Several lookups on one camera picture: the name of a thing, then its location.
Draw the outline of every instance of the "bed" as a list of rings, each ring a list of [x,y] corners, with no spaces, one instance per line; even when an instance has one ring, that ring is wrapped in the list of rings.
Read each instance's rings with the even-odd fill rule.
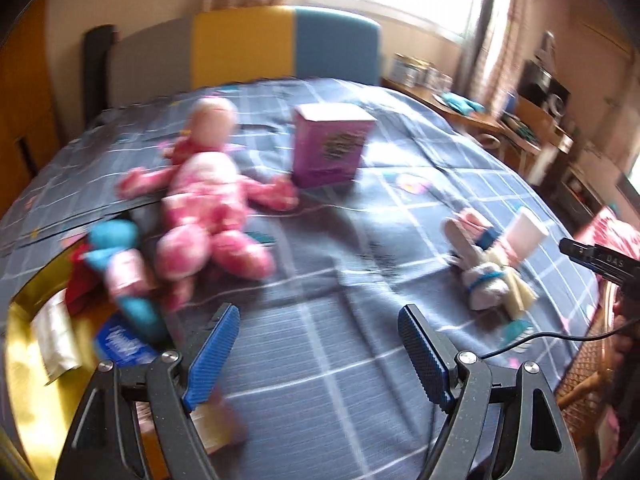
[[[521,323],[536,331],[585,333],[597,303],[595,276],[559,253],[558,240],[568,234],[535,192],[420,103],[332,78],[203,88],[102,113],[2,219],[3,321],[10,298],[79,227],[131,210],[152,257],[161,233],[160,196],[119,201],[114,184],[129,168],[165,164],[162,147],[177,137],[193,102],[212,94],[238,107],[232,155],[244,174],[261,181],[290,170],[292,106],[350,102],[378,120],[352,185],[304,190],[300,206],[285,214],[256,208],[247,230],[274,238],[274,276],[252,283],[206,274],[180,312],[190,332],[223,301],[241,311],[220,387],[247,424],[248,440],[214,456],[222,478],[417,477],[443,418],[436,410],[431,420],[397,334],[398,310],[417,304],[459,349],[478,354],[503,346],[524,326],[518,332],[501,308],[472,312],[466,306],[440,231],[442,219],[464,207],[478,209],[499,228],[521,206],[545,223],[550,237],[520,269],[540,297]],[[517,367],[534,360],[555,388],[578,348],[537,339],[492,362]],[[11,433],[5,384],[2,392],[2,425]],[[496,421],[491,412],[477,462],[487,457]]]

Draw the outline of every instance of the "metal bolt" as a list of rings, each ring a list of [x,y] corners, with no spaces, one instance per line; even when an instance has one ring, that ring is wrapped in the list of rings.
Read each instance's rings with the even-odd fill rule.
[[[100,361],[98,363],[99,372],[109,372],[113,368],[113,361]]]
[[[540,371],[540,367],[533,361],[525,361],[524,369],[530,374],[537,374]]]
[[[161,359],[163,363],[175,363],[178,357],[180,357],[180,354],[178,354],[177,351],[167,350],[166,352],[162,352]]]
[[[460,354],[458,354],[458,359],[460,359],[460,362],[465,365],[472,365],[478,361],[478,356],[473,352],[460,352]]]

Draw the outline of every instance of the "wooden cabinet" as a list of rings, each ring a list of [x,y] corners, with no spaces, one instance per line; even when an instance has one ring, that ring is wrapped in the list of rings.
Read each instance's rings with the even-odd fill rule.
[[[0,48],[0,217],[61,145],[45,18],[46,0],[34,0]]]

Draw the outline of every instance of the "purple box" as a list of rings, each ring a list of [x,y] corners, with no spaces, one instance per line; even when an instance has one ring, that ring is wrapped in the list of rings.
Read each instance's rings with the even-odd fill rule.
[[[312,103],[294,109],[293,181],[298,187],[353,179],[376,118],[350,103]]]

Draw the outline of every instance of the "stuffed toy's leg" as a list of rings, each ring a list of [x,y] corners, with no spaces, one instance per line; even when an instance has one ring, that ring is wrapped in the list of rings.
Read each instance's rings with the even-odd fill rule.
[[[227,272],[247,280],[262,280],[273,273],[267,248],[240,231],[223,231],[210,239],[211,258]]]
[[[197,224],[175,227],[158,241],[156,269],[172,283],[166,302],[169,310],[181,308],[193,295],[194,277],[210,257],[209,234]]]
[[[147,171],[144,168],[133,168],[118,183],[118,196],[130,200],[143,196],[152,191],[158,191],[169,186],[179,166],[169,166],[157,171]]]
[[[261,184],[247,176],[240,182],[248,199],[274,211],[289,211],[298,205],[298,190],[289,175],[277,176],[270,184]]]

